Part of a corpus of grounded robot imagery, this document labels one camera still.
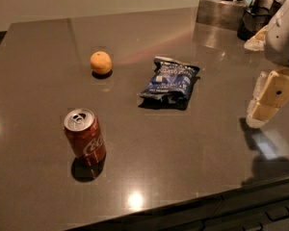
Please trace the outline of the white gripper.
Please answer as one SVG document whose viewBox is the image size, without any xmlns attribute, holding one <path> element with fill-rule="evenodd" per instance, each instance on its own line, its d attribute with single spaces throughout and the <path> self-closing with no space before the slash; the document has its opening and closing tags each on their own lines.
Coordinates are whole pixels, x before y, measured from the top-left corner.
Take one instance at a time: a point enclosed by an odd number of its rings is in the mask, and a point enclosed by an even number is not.
<svg viewBox="0 0 289 231">
<path fill-rule="evenodd" d="M 289 0 L 284 2 L 268 24 L 264 52 L 268 61 L 289 66 Z M 288 101 L 289 67 L 271 72 L 262 71 L 247 108 L 247 125 L 250 128 L 261 128 Z"/>
</svg>

